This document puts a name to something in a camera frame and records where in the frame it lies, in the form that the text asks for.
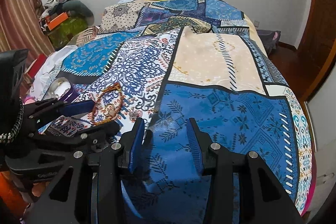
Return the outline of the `white crumpled cloth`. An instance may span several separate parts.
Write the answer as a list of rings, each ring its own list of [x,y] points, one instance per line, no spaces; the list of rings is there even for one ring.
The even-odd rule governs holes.
[[[41,101],[49,86],[60,72],[63,60],[76,49],[76,45],[71,45],[65,46],[61,50],[52,53],[35,75],[28,95],[37,101]]]

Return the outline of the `red and white box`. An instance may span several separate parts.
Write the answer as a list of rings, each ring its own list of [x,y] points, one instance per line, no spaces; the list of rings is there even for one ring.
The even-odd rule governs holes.
[[[42,53],[35,59],[32,64],[27,68],[25,71],[25,75],[28,76],[30,79],[34,79],[38,71],[41,69],[43,64],[46,62],[47,56]]]

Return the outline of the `green patterned cloth stand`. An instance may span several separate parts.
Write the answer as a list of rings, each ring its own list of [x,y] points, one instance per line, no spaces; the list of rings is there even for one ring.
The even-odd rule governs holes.
[[[66,46],[71,39],[88,28],[87,21],[81,16],[70,17],[47,33],[54,50]]]

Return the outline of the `striped orange pillow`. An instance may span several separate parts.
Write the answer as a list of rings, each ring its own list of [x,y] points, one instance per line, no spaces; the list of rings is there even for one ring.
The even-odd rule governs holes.
[[[97,26],[92,26],[90,28],[87,28],[86,30],[79,33],[75,44],[78,47],[81,47],[91,42],[97,36],[98,31],[99,31],[99,28]]]

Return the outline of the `blue patchwork bedspread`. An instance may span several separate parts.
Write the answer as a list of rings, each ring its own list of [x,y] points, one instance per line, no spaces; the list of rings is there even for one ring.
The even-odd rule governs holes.
[[[229,151],[257,152],[299,214],[312,179],[309,128],[288,83],[244,13],[221,0],[125,0],[105,8],[94,40],[59,72],[94,100],[48,133],[73,137],[109,120],[121,132],[142,118],[152,131],[142,172],[123,181],[130,223],[201,223],[210,186],[193,163],[186,125]]]

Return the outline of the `orange box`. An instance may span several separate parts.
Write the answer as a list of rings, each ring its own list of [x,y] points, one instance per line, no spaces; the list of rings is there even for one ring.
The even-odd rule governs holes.
[[[60,25],[62,22],[64,22],[67,19],[68,19],[68,14],[66,12],[63,12],[60,15],[47,16],[45,18],[47,28],[49,31],[52,31],[54,28],[56,28],[58,25]]]

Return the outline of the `pile of clothes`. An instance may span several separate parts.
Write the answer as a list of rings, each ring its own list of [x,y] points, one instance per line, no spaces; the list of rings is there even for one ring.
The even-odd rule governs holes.
[[[83,17],[89,26],[94,24],[95,18],[93,12],[84,3],[78,0],[48,0],[44,5],[45,9],[39,17],[39,25],[42,31],[47,30],[47,18],[53,15],[66,13],[70,16]]]

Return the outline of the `striped red curtain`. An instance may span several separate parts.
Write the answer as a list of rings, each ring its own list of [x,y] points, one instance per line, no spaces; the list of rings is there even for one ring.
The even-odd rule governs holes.
[[[1,0],[1,51],[27,48],[28,63],[40,54],[53,53],[54,48],[39,25],[43,11],[42,0]]]

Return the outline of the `brown wooden door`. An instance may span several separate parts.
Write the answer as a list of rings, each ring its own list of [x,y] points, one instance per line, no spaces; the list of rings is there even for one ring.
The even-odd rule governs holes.
[[[335,65],[335,0],[311,0],[298,56],[303,69],[302,91],[298,97],[307,102]]]

